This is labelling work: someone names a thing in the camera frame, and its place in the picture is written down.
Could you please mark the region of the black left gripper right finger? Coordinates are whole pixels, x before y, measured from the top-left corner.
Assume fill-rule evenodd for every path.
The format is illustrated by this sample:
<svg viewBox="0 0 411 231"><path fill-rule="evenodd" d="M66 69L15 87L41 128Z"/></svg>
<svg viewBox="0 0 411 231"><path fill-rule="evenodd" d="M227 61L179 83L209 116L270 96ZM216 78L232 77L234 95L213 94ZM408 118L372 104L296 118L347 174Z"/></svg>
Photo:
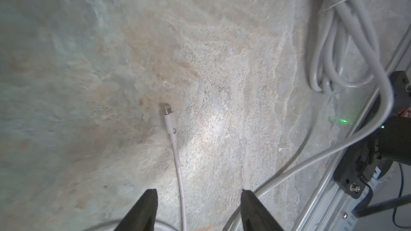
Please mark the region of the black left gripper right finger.
<svg viewBox="0 0 411 231"><path fill-rule="evenodd" d="M251 190L243 190L240 204L244 231L284 231Z"/></svg>

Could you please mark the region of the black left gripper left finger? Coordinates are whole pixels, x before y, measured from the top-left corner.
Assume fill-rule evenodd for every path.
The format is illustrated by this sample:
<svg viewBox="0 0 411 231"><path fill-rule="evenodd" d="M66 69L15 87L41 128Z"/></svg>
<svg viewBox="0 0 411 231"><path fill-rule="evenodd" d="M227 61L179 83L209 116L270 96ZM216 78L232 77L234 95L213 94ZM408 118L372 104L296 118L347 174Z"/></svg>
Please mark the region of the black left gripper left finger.
<svg viewBox="0 0 411 231"><path fill-rule="evenodd" d="M158 208L156 189L147 189L115 231L153 231Z"/></svg>

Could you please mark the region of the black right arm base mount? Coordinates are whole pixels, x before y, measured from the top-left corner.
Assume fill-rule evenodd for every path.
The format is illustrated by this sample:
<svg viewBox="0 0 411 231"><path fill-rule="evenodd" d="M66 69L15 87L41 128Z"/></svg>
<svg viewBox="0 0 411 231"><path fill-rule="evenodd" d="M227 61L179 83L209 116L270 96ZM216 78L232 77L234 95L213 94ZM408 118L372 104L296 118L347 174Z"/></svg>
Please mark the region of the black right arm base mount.
<svg viewBox="0 0 411 231"><path fill-rule="evenodd" d="M381 126L350 146L334 172L334 181L350 197L358 199L379 164L411 164L411 82L405 71L390 76L393 109Z"/></svg>

